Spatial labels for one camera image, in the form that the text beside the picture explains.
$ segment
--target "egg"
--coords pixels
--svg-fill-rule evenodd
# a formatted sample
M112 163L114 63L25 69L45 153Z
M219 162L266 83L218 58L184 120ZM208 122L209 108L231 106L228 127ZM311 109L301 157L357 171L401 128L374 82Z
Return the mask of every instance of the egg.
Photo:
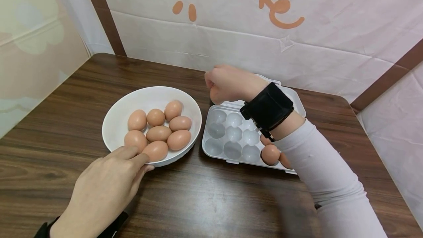
M128 119L128 130L144 130L147 126L147 115L144 110L137 109Z
M288 169L292 169L292 166L290 165L290 162L288 161L288 159L286 158L286 155L281 152L281 155L279 155L279 162L281 162L281 164L288 168Z
M171 121L173 118L181 115L182 103L178 100L171 101L164 108L164 112L166 120Z
M148 130L147 140L148 141L166 141L169 135L172 134L172 130L166 126L155 126Z
M147 122L151 127L161 126L165 123L165 114L158 108L153 108L147 115Z
M281 152L273 144L268 144L261 150L261 159L269 166L275 165L280 155Z
M192 121L186 116L177 116L169 122L172 131L191 129Z
M191 133L189 130L177 130L167 138L167 145L169 149L178 151L183 149L191 140Z
M150 157L150 162L157 162L167 156L168 146L164 141L153 141L142 152Z
M123 139L125 146L137 146L138 151L142 152L147 146L147 138L144 133L139 130L131 130L125 135Z
M260 135L260 141L262 144L264 144L264 146L267 146L269 144L273 144L272 141L270 141L270 139L264 137L264 135Z

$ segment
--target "white plastic egg tray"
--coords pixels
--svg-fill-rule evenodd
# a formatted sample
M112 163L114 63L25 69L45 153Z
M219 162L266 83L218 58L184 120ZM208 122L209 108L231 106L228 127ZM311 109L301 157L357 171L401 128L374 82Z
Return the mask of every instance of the white plastic egg tray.
M297 92L291 88L282 87L278 81L260 77L268 82L275 82L293 101L294 110L301 116L306 116L306 110ZM205 154L209 157L226 160L228 163L248 163L297 174L294 170L284 167L280 162L275 166L269 166L263 162L260 158L260 152L264 147L260 141L261 133L251 119L244 119L239 112L243 105L244 101L236 101L223 102L221 105L210 107L202 141Z

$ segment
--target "hand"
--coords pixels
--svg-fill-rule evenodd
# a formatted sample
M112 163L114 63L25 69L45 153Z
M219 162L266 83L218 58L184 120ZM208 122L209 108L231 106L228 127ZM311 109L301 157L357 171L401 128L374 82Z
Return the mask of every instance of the hand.
M215 104L237 100L250 102L269 84L253 73L230 65L216 65L204 78Z
M95 238L131 202L144 174L154 169L145 165L148 155L136 147L120 147L95 160L82 172L70 202L50 229L51 238Z

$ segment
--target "white bowl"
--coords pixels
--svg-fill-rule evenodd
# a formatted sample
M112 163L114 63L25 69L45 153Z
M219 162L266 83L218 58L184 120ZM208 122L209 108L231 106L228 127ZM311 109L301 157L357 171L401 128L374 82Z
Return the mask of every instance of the white bowl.
M155 167L165 166L177 161L183 157L194 145L201 129L201 110L197 102L184 91L172 87L146 87L133 91L123 98L119 99L106 114L103 120L101 133L109 151L123 146L123 138L128 132L128 118L137 109L142 109L148 114L153 108L164 110L166 105L173 101L179 100L184 105L182 116L187 116L192 120L191 140L183 149L179 151L169 151L167 156L157 162L151 162L150 165Z

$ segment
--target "sleeve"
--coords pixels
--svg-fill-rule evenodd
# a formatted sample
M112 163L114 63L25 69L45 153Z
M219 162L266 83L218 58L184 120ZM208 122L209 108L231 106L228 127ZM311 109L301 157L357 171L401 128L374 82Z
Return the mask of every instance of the sleeve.
M45 222L41 228L38 230L37 234L34 238L50 238L50 228L51 226L57 221L59 217L57 217L52 223L47 224ZM126 212L122 212L115 220L110 224L97 238L113 238L117 231L122 227L125 223L126 219L128 219L128 214Z
M311 193L323 237L387 237L357 175L312 123L275 145Z

